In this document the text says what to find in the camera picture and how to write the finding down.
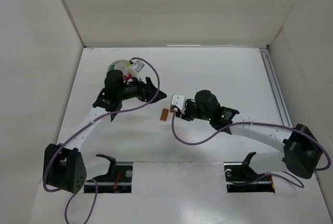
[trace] purple cable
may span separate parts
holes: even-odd
[[[257,182],[257,181],[260,181],[261,179],[267,177],[267,176],[277,176],[279,178],[282,178],[283,180],[286,180],[287,182],[295,185],[296,187],[299,187],[301,189],[304,189],[304,184],[301,182],[300,179],[298,179],[296,176],[288,173],[288,172],[285,172],[285,171],[282,171],[283,173],[291,176],[293,179],[295,179],[297,182],[300,183],[300,185],[298,185],[297,183],[294,183],[293,181],[289,180],[288,178],[284,177],[284,176],[281,176],[281,175],[278,175],[278,174],[273,174],[273,173],[269,173],[269,174],[265,174],[265,175],[262,175],[261,177],[258,177],[256,180],[253,180],[253,181],[250,181],[250,182],[245,182],[245,183],[237,183],[237,184],[233,184],[234,186],[237,186],[237,187],[241,187],[241,186],[246,186],[246,185],[249,185],[249,184],[252,184],[254,182]]]
[[[93,209],[94,209],[94,206],[95,206],[95,203],[96,203],[96,199],[97,199],[97,194],[98,194],[98,183],[95,179],[91,179],[90,181],[93,181],[95,183],[95,197],[94,197],[94,201],[92,203],[92,207],[90,208],[90,212],[88,214],[88,217],[87,219],[85,220],[85,222],[83,224],[87,224],[89,219],[90,219],[90,216],[92,215],[92,212],[93,212]],[[76,196],[76,194],[72,195],[70,198],[69,198],[69,201],[65,207],[65,221],[67,224],[70,224],[69,221],[68,221],[68,218],[67,218],[67,210],[68,210],[68,207],[69,207],[69,204],[71,203],[72,199],[74,198],[74,196]]]
[[[195,146],[195,145],[199,145],[199,144],[203,144],[207,141],[209,141],[210,139],[212,139],[213,137],[215,137],[218,133],[220,132],[223,132],[225,129],[229,128],[229,127],[232,127],[232,126],[235,126],[235,125],[244,125],[244,124],[247,124],[247,125],[258,125],[258,126],[267,126],[267,127],[274,127],[274,128],[280,128],[280,129],[287,129],[287,130],[290,130],[290,131],[293,131],[297,134],[300,134],[302,135],[303,137],[307,138],[308,140],[310,140],[311,142],[313,142],[314,144],[316,144],[320,150],[324,153],[324,155],[326,156],[326,159],[327,159],[327,165],[323,168],[318,168],[316,169],[317,171],[322,171],[322,170],[327,170],[330,166],[331,166],[331,158],[329,157],[329,154],[328,152],[325,150],[325,148],[317,141],[315,140],[314,138],[312,138],[311,136],[299,131],[299,130],[296,130],[294,128],[290,128],[290,127],[287,127],[287,126],[283,126],[283,125],[277,125],[277,124],[267,124],[267,123],[254,123],[254,122],[237,122],[237,123],[232,123],[232,124],[228,124],[226,126],[224,126],[223,128],[219,129],[218,131],[216,131],[213,135],[211,135],[210,137],[206,138],[205,140],[203,141],[200,141],[200,142],[186,142],[184,140],[182,140],[181,138],[179,138],[176,134],[176,131],[175,131],[175,117],[176,117],[176,111],[173,112],[173,115],[172,115],[172,122],[171,122],[171,128],[172,128],[172,133],[174,135],[174,137],[181,143],[183,144],[186,144],[186,145],[190,145],[190,146]],[[259,181],[261,180],[262,178],[266,177],[266,176],[269,176],[269,175],[273,175],[273,176],[277,176],[277,177],[280,177],[294,185],[296,185],[297,187],[300,187],[300,188],[304,188],[304,184],[299,180],[297,179],[295,176],[287,173],[287,172],[284,172],[285,174],[287,175],[290,175],[291,177],[293,177],[295,180],[297,180],[299,183],[301,183],[301,185],[297,185],[296,183],[290,181],[289,179],[283,177],[283,176],[280,176],[280,175],[277,175],[277,174],[267,174],[267,175],[263,175],[259,178],[257,178],[256,180],[254,181],[251,181],[251,182],[246,182],[244,184],[240,184],[241,186],[244,186],[244,185],[248,185],[250,183],[253,183],[253,182],[256,182],[256,181]]]
[[[141,109],[147,105],[149,105],[150,103],[152,103],[155,98],[157,97],[158,93],[159,93],[159,90],[160,90],[160,76],[158,75],[156,69],[145,59],[143,58],[132,58],[132,59],[137,59],[137,60],[141,60],[143,61],[144,63],[146,63],[147,65],[150,66],[150,68],[154,71],[155,75],[156,75],[156,79],[157,79],[157,90],[156,90],[156,93],[155,95],[152,97],[152,99],[150,99],[148,102],[144,103],[143,105],[141,106],[138,106],[138,107],[135,107],[135,108],[132,108],[132,109],[128,109],[128,110],[121,110],[121,111],[113,111],[113,112],[108,112],[108,113],[105,113],[97,118],[95,118],[93,120],[93,122],[96,122],[98,120],[100,120],[101,118],[105,117],[105,116],[109,116],[109,115],[113,115],[113,114],[118,114],[118,113],[125,113],[125,112],[131,112],[131,111],[136,111],[138,109]],[[48,173],[50,171],[50,168],[51,168],[51,165],[52,163],[54,162],[54,160],[56,159],[57,155],[62,151],[62,149],[70,142],[72,141],[75,137],[77,137],[80,133],[82,133],[83,131],[85,131],[87,128],[89,128],[90,126],[92,126],[92,123],[88,123],[86,126],[84,126],[82,129],[80,129],[78,132],[74,133],[70,138],[68,138],[60,147],[59,149],[54,153],[54,155],[52,156],[52,158],[50,159],[49,163],[47,164],[46,166],[46,169],[45,169],[45,173],[44,173],[44,176],[43,176],[43,188],[46,192],[57,192],[59,191],[60,189],[49,189],[47,186],[46,186],[46,179],[47,179],[47,176],[48,176]],[[90,210],[90,213],[89,213],[89,216],[85,222],[85,224],[88,222],[90,216],[91,216],[91,213],[93,211],[93,208],[95,206],[95,202],[96,202],[96,198],[97,198],[97,193],[98,193],[98,184],[96,184],[96,192],[95,192],[95,198],[94,198],[94,201],[93,201],[93,204],[92,204],[92,208]],[[68,205],[70,203],[70,201],[73,199],[73,197],[75,196],[75,194],[71,197],[71,199],[69,200],[69,202],[67,203],[67,206],[66,206],[66,209],[65,209],[65,220],[66,220],[66,223],[69,223],[68,222],[68,219],[67,219],[67,208],[68,208]]]
[[[155,93],[155,95],[152,97],[152,99],[150,99],[148,102],[144,103],[142,106],[138,106],[132,109],[128,109],[128,110],[121,110],[121,111],[113,111],[113,112],[108,112],[105,113],[97,118],[95,118],[93,120],[93,122],[96,122],[98,120],[100,120],[101,118],[108,116],[108,115],[112,115],[112,114],[118,114],[118,113],[125,113],[125,112],[131,112],[131,111],[136,111],[138,109],[141,109],[147,105],[149,105],[151,102],[153,102],[155,100],[155,98],[158,95],[158,92],[160,90],[160,76],[158,75],[156,69],[146,60],[142,59],[142,58],[132,58],[132,59],[137,59],[137,60],[141,60],[144,63],[146,63],[147,65],[150,66],[150,68],[155,72],[156,78],[157,78],[157,91]],[[57,155],[60,153],[60,151],[71,141],[73,140],[75,137],[77,137],[80,133],[82,133],[83,131],[85,131],[87,128],[89,128],[90,126],[92,126],[92,123],[88,123],[86,126],[84,126],[82,129],[80,129],[78,132],[74,133],[70,138],[68,138],[60,147],[59,149],[54,153],[54,155],[52,156],[52,158],[50,159],[48,165],[46,166],[45,169],[45,173],[44,173],[44,177],[43,177],[43,188],[46,192],[56,192],[59,191],[60,189],[49,189],[46,186],[46,179],[49,173],[49,170],[51,168],[52,163],[54,162],[54,160],[56,159]]]
[[[274,128],[287,129],[287,130],[293,131],[293,132],[295,132],[295,133],[297,133],[297,134],[299,134],[299,135],[307,138],[308,140],[310,140],[311,142],[313,142],[314,144],[316,144],[320,148],[320,150],[326,156],[327,165],[325,167],[323,167],[323,168],[316,169],[317,171],[327,170],[331,166],[331,158],[329,157],[329,154],[325,150],[325,148],[319,142],[317,142],[316,139],[314,139],[311,136],[309,136],[309,135],[307,135],[307,134],[305,134],[305,133],[303,133],[303,132],[301,132],[301,131],[299,131],[297,129],[294,129],[294,128],[290,128],[290,127],[283,126],[283,125],[278,125],[278,124],[267,124],[267,123],[256,123],[256,122],[237,122],[237,123],[232,123],[232,124],[228,124],[228,125],[224,126],[223,128],[219,129],[217,132],[215,132],[213,135],[211,135],[210,137],[206,138],[203,141],[200,141],[200,142],[186,142],[186,141],[180,139],[177,136],[177,134],[176,134],[176,131],[175,131],[175,117],[176,117],[176,114],[175,114],[175,111],[174,111],[173,115],[172,115],[172,122],[171,122],[172,133],[173,133],[174,137],[179,142],[181,142],[183,144],[186,144],[186,145],[195,146],[195,145],[203,144],[203,143],[209,141],[210,139],[212,139],[213,137],[215,137],[218,133],[223,132],[225,129],[228,129],[229,127],[232,127],[232,126],[235,126],[235,125],[244,125],[244,124],[247,124],[247,125],[258,125],[258,126],[274,127]]]

